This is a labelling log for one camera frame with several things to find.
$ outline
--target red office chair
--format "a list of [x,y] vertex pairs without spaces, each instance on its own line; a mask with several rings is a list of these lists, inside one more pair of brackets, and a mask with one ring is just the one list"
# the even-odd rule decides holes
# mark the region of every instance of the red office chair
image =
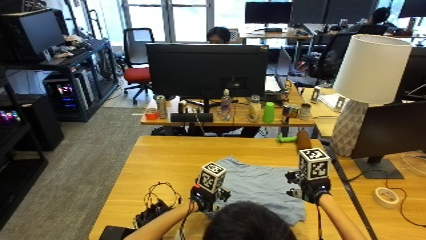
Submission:
[[128,89],[139,88],[134,96],[134,105],[138,105],[136,98],[151,87],[150,67],[135,68],[135,65],[148,64],[147,43],[154,43],[155,37],[151,28],[128,28],[124,29],[124,55],[128,69],[124,71],[124,79],[128,84],[138,84],[138,86],[127,87],[124,94],[128,94]]

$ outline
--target cup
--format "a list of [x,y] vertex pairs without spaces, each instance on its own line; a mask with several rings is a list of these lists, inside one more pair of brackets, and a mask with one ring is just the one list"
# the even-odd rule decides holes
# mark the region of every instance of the cup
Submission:
[[267,102],[264,109],[264,123],[273,123],[276,119],[276,104],[273,102]]

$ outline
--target office chair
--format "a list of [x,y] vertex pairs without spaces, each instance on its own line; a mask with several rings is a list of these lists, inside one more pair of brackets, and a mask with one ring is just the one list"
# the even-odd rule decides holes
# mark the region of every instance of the office chair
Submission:
[[240,38],[240,32],[239,28],[229,28],[229,33],[231,33],[231,44],[243,44],[243,38]]
[[128,28],[124,29],[124,62],[127,69],[124,71],[124,79],[128,84],[138,86],[127,87],[124,94],[128,94],[130,89],[139,88],[134,96],[134,105],[138,105],[136,98],[146,91],[152,89],[150,67],[135,68],[136,65],[148,64],[147,43],[154,43],[155,37],[151,28]]
[[372,35],[384,35],[388,31],[388,27],[385,25],[363,25],[359,30],[359,34],[372,34]]
[[347,54],[352,36],[357,33],[337,33],[329,44],[327,45],[320,57],[305,55],[303,60],[308,64],[308,75],[317,78],[316,86],[321,81],[327,81],[332,85],[332,80],[336,79],[344,57]]

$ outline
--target water bottle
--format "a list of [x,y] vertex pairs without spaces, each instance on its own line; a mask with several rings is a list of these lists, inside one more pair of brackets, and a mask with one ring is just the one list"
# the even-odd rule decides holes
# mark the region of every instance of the water bottle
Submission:
[[229,96],[229,90],[224,90],[224,96],[221,98],[221,119],[229,121],[231,119],[231,103],[232,99]]

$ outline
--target gray carpet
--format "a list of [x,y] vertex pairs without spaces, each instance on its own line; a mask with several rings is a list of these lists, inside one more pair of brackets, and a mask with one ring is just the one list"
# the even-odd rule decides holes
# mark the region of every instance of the gray carpet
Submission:
[[100,108],[90,122],[63,123],[66,139],[0,232],[2,240],[83,240],[138,138],[154,127],[135,109]]

